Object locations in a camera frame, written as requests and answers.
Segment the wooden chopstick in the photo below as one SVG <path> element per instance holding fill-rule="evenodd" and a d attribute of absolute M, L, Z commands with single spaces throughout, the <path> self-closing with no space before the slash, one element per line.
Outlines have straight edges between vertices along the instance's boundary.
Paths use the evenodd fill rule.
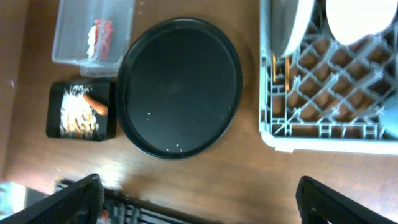
<path fill-rule="evenodd" d="M 284 82 L 284 84 L 285 84 L 285 91 L 288 93 L 289 92 L 289 90 L 290 90 L 290 59 L 289 59 L 289 57 L 286 57 L 285 58 L 285 65 L 284 65 L 284 68 L 285 68 L 285 82 Z"/>
<path fill-rule="evenodd" d="M 277 59 L 274 54 L 272 54 L 272 80 L 273 83 L 276 82 L 276 69 L 277 69 Z"/>

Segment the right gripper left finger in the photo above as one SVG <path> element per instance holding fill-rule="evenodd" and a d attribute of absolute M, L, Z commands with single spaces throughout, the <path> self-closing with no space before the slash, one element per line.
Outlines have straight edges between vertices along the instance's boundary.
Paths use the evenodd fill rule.
<path fill-rule="evenodd" d="M 103 204 L 101 178 L 98 174 L 90 174 L 1 220 L 1 223 L 96 223 Z"/>

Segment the white small bowl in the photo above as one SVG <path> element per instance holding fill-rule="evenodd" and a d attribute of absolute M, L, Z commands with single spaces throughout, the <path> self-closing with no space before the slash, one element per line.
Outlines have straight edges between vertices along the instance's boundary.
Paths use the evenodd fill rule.
<path fill-rule="evenodd" d="M 397 0 L 326 0 L 326 16 L 335 40 L 351 45 L 387 29 Z"/>

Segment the grey plate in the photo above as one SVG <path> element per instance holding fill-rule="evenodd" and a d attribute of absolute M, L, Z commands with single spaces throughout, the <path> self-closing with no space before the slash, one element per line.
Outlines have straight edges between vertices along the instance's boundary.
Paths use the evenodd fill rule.
<path fill-rule="evenodd" d="M 271 50 L 276 59 L 294 53 L 312 17 L 314 0 L 271 1 Z"/>

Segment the white tissue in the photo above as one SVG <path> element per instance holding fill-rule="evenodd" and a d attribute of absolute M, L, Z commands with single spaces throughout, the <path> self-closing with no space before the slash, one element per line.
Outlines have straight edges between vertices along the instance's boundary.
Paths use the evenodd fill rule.
<path fill-rule="evenodd" d="M 96 26 L 92 26 L 88 33 L 88 50 L 86 54 L 88 55 L 88 59 L 91 59 L 95 53 L 95 44 L 96 44 Z"/>

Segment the round black tray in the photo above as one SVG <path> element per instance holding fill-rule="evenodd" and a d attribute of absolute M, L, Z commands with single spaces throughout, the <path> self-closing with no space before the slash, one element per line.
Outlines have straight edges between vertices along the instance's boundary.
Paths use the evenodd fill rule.
<path fill-rule="evenodd" d="M 116 112 L 139 150 L 186 159 L 224 135 L 242 90 L 228 37 L 207 21 L 179 17 L 152 26 L 128 50 L 117 76 Z"/>

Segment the clear plastic storage bin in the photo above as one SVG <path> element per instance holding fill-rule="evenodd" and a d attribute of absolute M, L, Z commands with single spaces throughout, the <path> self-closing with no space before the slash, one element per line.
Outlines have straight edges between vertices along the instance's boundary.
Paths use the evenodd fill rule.
<path fill-rule="evenodd" d="M 115 77 L 130 43 L 134 0 L 62 0 L 58 9 L 52 50 L 55 63 L 76 65 L 84 77 Z M 113 23 L 107 60 L 97 53 L 88 59 L 88 33 L 95 20 Z"/>

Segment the orange carrot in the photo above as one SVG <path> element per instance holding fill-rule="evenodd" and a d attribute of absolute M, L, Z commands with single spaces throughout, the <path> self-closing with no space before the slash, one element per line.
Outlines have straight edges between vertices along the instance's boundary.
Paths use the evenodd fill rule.
<path fill-rule="evenodd" d="M 108 107 L 99 101 L 94 100 L 90 95 L 84 94 L 83 99 L 101 116 L 108 114 Z"/>

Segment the rice and nut scraps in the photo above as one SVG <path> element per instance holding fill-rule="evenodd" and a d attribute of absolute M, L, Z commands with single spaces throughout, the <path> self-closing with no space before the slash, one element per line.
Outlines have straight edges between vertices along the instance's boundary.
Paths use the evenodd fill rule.
<path fill-rule="evenodd" d="M 72 85 L 64 89 L 60 108 L 62 137 L 89 139 L 99 130 L 96 111 L 83 97 L 91 90 L 90 85 Z"/>

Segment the grey dishwasher rack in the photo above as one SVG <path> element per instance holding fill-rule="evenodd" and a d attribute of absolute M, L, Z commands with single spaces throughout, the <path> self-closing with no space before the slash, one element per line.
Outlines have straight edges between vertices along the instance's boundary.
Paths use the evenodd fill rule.
<path fill-rule="evenodd" d="M 397 10 L 384 31 L 351 45 L 335 40 L 326 1 L 315 1 L 306 33 L 272 80 L 271 1 L 259 3 L 259 132 L 277 151 L 295 149 L 397 154 L 397 138 L 379 124 L 383 103 L 397 95 Z"/>

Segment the blue plastic cup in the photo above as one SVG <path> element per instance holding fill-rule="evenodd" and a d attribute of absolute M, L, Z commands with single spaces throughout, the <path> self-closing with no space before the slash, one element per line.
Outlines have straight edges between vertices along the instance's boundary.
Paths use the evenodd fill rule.
<path fill-rule="evenodd" d="M 379 124 L 386 133 L 397 138 L 397 95 L 389 97 L 382 107 L 383 112 L 379 115 Z"/>

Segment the black rectangular tray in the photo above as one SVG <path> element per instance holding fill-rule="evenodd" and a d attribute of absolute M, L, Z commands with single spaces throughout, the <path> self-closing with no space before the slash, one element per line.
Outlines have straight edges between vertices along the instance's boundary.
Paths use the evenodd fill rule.
<path fill-rule="evenodd" d="M 62 104 L 62 96 L 65 88 L 72 85 L 90 85 L 92 90 L 87 94 L 94 100 L 108 107 L 108 114 L 101 116 L 96 113 L 96 119 L 99 123 L 99 130 L 94 133 L 92 138 L 82 139 L 88 141 L 104 141 L 111 139 L 116 135 L 116 109 L 114 104 L 116 84 L 107 78 L 74 80 L 55 82 L 50 87 L 49 106 L 47 110 L 46 135 L 49 138 L 59 139 L 75 139 L 65 138 L 60 135 L 60 108 Z"/>

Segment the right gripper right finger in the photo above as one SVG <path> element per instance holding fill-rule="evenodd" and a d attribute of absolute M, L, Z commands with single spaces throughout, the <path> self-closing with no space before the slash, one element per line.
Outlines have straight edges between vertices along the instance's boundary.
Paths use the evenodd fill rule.
<path fill-rule="evenodd" d="M 309 176 L 301 177 L 295 196 L 302 224 L 395 224 Z"/>

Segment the red snack wrapper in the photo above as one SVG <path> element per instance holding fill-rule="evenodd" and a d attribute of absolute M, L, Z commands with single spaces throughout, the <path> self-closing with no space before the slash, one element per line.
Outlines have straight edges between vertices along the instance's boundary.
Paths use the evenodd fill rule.
<path fill-rule="evenodd" d="M 110 44 L 113 38 L 113 23 L 110 20 L 95 20 L 95 44 L 94 50 L 100 60 L 107 60 L 110 52 Z"/>

